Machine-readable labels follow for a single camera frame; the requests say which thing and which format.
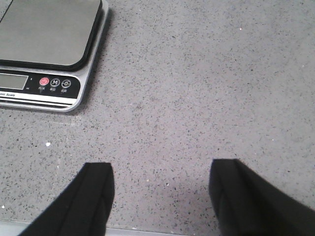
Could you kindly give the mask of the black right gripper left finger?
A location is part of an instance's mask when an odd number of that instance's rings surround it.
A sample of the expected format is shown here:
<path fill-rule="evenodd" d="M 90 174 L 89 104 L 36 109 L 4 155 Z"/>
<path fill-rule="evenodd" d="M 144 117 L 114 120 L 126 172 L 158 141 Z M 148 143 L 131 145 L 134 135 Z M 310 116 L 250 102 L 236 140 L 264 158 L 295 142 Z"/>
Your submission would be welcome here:
<path fill-rule="evenodd" d="M 67 188 L 20 234 L 103 236 L 115 195 L 110 163 L 85 163 Z"/>

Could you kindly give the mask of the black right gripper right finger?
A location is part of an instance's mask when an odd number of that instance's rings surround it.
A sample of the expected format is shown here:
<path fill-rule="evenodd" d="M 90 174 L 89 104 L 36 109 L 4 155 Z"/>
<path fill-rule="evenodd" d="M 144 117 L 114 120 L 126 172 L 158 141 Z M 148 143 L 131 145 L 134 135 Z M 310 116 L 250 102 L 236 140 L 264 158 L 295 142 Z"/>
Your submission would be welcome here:
<path fill-rule="evenodd" d="M 315 212 L 238 159 L 214 159 L 209 195 L 223 236 L 313 236 Z"/>

